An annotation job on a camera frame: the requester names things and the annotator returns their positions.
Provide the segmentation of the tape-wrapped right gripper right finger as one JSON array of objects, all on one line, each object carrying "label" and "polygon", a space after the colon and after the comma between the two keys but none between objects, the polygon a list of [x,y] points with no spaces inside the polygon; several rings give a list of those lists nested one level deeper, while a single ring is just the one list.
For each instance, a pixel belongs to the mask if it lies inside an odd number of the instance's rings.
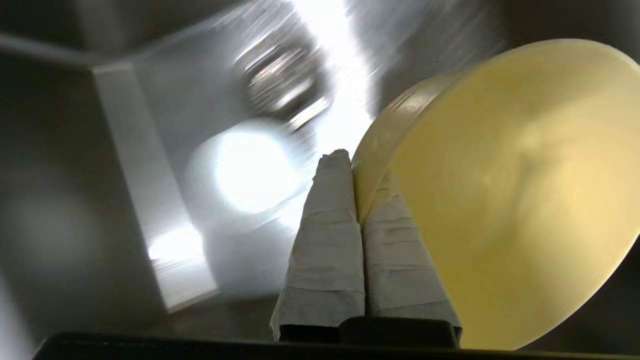
[{"label": "tape-wrapped right gripper right finger", "polygon": [[463,327],[391,171],[382,176],[362,228],[366,312]]}]

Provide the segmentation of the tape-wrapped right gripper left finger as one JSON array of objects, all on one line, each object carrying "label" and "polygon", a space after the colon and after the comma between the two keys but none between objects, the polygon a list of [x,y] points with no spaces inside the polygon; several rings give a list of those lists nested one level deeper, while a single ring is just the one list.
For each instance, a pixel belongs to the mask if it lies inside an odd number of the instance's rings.
[{"label": "tape-wrapped right gripper left finger", "polygon": [[274,339],[285,341],[299,328],[331,334],[365,313],[354,178],[348,151],[338,149],[318,160],[269,325]]}]

